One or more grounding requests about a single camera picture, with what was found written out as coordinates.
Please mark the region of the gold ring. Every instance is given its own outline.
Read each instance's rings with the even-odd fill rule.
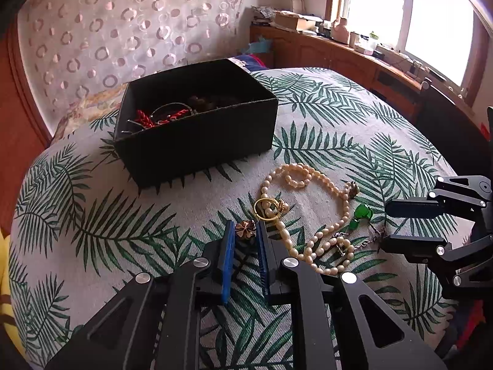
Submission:
[[[263,202],[263,201],[267,201],[267,202],[271,202],[275,208],[278,209],[278,213],[275,215],[275,217],[272,217],[272,218],[265,218],[265,217],[261,217],[258,213],[257,213],[257,203],[259,202]],[[266,221],[266,222],[270,222],[270,221],[275,221],[277,220],[280,216],[281,216],[281,212],[279,210],[279,202],[276,200],[276,199],[273,199],[272,197],[263,197],[263,198],[260,198],[258,199],[254,204],[253,204],[253,212],[255,213],[255,216],[259,219],[259,220],[263,220],[263,221]]]

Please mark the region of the wooden desk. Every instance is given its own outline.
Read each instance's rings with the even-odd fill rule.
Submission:
[[[332,69],[373,92],[409,121],[416,118],[421,85],[397,68],[318,36],[252,26],[250,40],[257,41],[259,36],[273,41],[274,68]]]

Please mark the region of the sheer curtain with circle pattern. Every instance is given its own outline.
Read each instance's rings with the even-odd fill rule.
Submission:
[[[48,128],[83,98],[156,71],[234,53],[242,0],[29,0],[18,17]]]

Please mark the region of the leaf pattern bedspread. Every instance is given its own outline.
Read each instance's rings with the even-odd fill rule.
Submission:
[[[9,275],[16,321],[33,365],[45,366],[136,273],[171,273],[198,256],[206,242],[220,238],[226,220],[252,218],[261,181],[282,163],[308,163],[337,185],[356,180],[361,193],[352,209],[367,203],[374,225],[385,223],[388,233],[442,235],[454,247],[469,235],[470,225],[451,216],[386,217],[385,201],[424,196],[438,175],[454,175],[434,146],[388,105],[327,69],[275,69],[252,76],[279,98],[269,152],[139,193],[113,149],[113,112],[36,159],[15,210]],[[284,183],[271,189],[294,205],[284,222],[299,249],[339,214],[337,202],[316,183],[303,191],[288,190]],[[369,236],[372,231],[363,225],[351,239],[358,244]],[[236,259],[245,252],[240,246]],[[320,258],[328,266],[334,260],[332,250]],[[438,344],[454,302],[441,298],[425,265],[377,253],[370,245],[356,252],[349,270],[428,344]],[[202,312],[201,367],[291,369],[290,325],[289,306],[264,304],[252,256],[234,281],[227,306]]]

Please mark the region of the cardboard box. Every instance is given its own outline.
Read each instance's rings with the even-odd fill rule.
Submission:
[[[274,23],[280,27],[293,31],[307,31],[313,28],[316,22],[323,22],[321,18],[281,11],[275,13]]]
[[[127,120],[191,96],[235,97],[217,108],[134,134]],[[230,60],[170,69],[128,84],[118,114],[114,146],[139,188],[240,159],[272,147],[278,99]]]

